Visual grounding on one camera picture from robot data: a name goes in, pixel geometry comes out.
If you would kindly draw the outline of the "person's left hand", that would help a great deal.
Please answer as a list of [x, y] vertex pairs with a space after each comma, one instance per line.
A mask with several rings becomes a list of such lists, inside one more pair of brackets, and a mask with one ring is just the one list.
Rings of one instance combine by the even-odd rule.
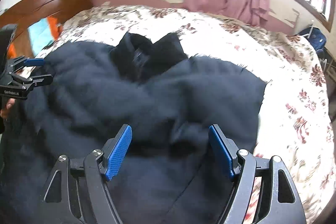
[[13, 108], [14, 105], [15, 105], [15, 99], [14, 98], [8, 99], [5, 106], [3, 106], [3, 108], [1, 109], [2, 119], [7, 119], [10, 116], [11, 109]]

